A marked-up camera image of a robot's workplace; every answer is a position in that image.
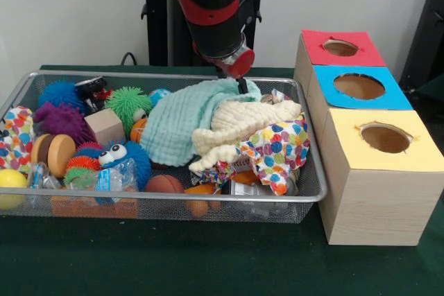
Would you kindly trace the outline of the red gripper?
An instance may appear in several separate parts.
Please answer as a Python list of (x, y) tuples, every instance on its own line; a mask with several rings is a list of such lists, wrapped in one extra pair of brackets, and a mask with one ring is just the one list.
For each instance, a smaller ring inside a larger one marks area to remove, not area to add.
[(243, 41), (235, 52), (223, 58), (207, 57), (198, 51), (195, 43), (192, 46), (194, 52), (204, 61), (216, 66), (216, 74), (219, 79), (226, 78), (226, 75), (231, 76), (237, 79), (239, 93), (248, 93), (246, 79), (242, 77), (250, 71), (255, 60), (255, 53), (247, 46), (246, 41)]

